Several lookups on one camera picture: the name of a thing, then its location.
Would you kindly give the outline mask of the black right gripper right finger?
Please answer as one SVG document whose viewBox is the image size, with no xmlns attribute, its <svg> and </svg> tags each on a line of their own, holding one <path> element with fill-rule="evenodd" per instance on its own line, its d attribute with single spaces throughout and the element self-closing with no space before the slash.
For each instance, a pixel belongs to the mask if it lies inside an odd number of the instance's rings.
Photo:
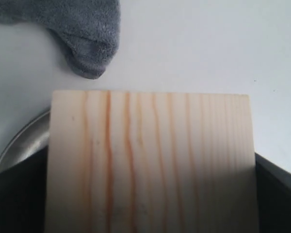
<svg viewBox="0 0 291 233">
<path fill-rule="evenodd" d="M 255 154 L 259 231 L 291 233 L 291 173 Z"/>
</svg>

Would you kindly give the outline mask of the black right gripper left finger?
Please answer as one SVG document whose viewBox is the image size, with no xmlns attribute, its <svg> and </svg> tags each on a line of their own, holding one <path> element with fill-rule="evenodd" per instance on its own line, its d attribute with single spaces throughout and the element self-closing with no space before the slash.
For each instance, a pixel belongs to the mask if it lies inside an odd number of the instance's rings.
<svg viewBox="0 0 291 233">
<path fill-rule="evenodd" d="M 48 148 L 0 173 L 0 233 L 44 231 Z"/>
</svg>

